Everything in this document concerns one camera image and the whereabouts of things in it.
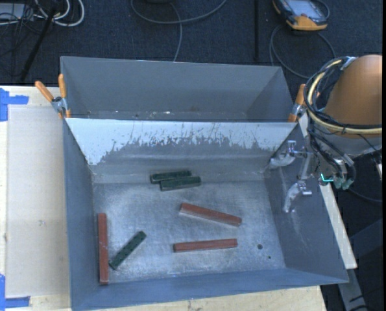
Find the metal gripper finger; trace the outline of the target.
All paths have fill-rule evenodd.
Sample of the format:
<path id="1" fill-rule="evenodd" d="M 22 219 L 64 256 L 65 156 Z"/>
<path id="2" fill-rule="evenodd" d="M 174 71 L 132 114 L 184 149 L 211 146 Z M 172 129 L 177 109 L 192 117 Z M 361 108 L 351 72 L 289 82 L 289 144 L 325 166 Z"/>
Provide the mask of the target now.
<path id="1" fill-rule="evenodd" d="M 269 160 L 269 168 L 275 169 L 280 167 L 286 167 L 292 164 L 297 158 L 305 158 L 307 156 L 307 149 L 305 146 L 298 149 L 296 147 L 296 141 L 286 141 L 275 152 L 275 154 Z"/>
<path id="2" fill-rule="evenodd" d="M 312 196 L 312 191 L 307 188 L 306 182 L 298 180 L 296 183 L 292 184 L 287 190 L 282 210 L 285 213 L 290 213 L 293 211 L 293 203 L 299 197 Z"/>

